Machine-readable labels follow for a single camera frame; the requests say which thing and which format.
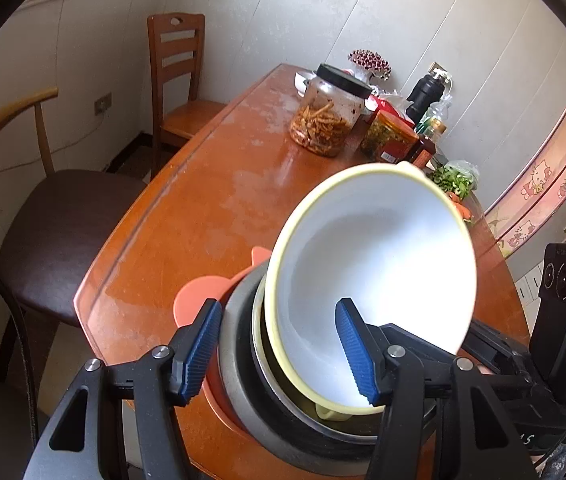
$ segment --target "worn table surface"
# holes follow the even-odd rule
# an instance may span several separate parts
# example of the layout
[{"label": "worn table surface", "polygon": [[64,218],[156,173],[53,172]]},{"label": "worn table surface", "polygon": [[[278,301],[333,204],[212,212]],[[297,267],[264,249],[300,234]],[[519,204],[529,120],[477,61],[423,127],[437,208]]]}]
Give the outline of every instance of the worn table surface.
[{"label": "worn table surface", "polygon": [[[297,67],[280,65],[230,103],[150,183],[112,233],[74,298],[95,354],[107,364],[167,343],[172,301],[189,280],[232,276],[250,248],[272,248],[287,216],[328,176],[365,162],[354,132],[336,158],[297,146],[287,126],[299,98]],[[477,255],[475,316],[527,341],[514,284],[484,221],[471,229]],[[222,480],[312,479],[228,430],[195,397],[177,410],[192,461]],[[419,477],[429,478],[432,443]]]}]

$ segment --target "chair backrest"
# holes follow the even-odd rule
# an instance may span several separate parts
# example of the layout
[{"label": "chair backrest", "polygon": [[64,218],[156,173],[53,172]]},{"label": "chair backrest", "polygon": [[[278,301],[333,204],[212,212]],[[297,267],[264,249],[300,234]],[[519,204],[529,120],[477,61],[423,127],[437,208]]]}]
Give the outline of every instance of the chair backrest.
[{"label": "chair backrest", "polygon": [[41,153],[41,161],[46,175],[54,173],[54,165],[52,164],[52,154],[50,153],[50,144],[43,123],[43,110],[41,103],[58,96],[58,88],[48,88],[42,92],[30,95],[26,98],[19,99],[0,108],[0,131],[12,121],[15,117],[25,112],[28,108],[34,108],[34,123],[37,131],[37,140],[39,142],[39,153]]},{"label": "chair backrest", "polygon": [[[194,36],[169,41],[161,40],[163,34],[184,31],[193,31]],[[201,78],[205,41],[205,15],[183,12],[154,14],[147,19],[147,36],[150,44],[152,110],[156,129],[163,121],[163,85],[165,83],[189,73],[188,100],[194,101],[199,94],[199,78]],[[189,52],[192,53],[190,59],[177,60],[163,65],[163,60]]]}]

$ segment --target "green vegetable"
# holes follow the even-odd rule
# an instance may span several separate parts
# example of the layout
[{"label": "green vegetable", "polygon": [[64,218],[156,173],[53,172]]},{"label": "green vegetable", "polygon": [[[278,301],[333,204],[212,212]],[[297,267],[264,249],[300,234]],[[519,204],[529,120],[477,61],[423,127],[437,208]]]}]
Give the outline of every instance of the green vegetable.
[{"label": "green vegetable", "polygon": [[443,191],[452,191],[463,200],[474,187],[474,179],[454,168],[441,166],[429,174],[429,178]]}]

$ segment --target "red berry decoration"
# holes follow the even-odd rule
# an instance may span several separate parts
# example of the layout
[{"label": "red berry decoration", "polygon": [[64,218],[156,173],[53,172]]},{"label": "red berry decoration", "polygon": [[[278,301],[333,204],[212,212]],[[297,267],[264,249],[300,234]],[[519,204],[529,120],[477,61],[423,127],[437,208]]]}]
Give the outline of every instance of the red berry decoration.
[{"label": "red berry decoration", "polygon": [[349,53],[348,59],[363,70],[367,70],[374,77],[387,80],[392,72],[390,64],[380,54],[372,50],[358,48]]}]

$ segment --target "black bottle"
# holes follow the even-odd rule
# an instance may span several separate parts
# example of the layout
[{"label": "black bottle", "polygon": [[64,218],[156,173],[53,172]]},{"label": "black bottle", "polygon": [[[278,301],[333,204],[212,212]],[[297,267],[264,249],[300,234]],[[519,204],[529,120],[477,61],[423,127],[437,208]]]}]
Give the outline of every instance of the black bottle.
[{"label": "black bottle", "polygon": [[445,75],[441,72],[436,72],[434,75],[426,74],[412,90],[412,93],[407,98],[407,101],[412,101],[412,105],[405,110],[407,117],[409,117],[414,124],[419,124],[419,121],[428,111],[429,105],[439,101],[445,91],[444,84]]}]

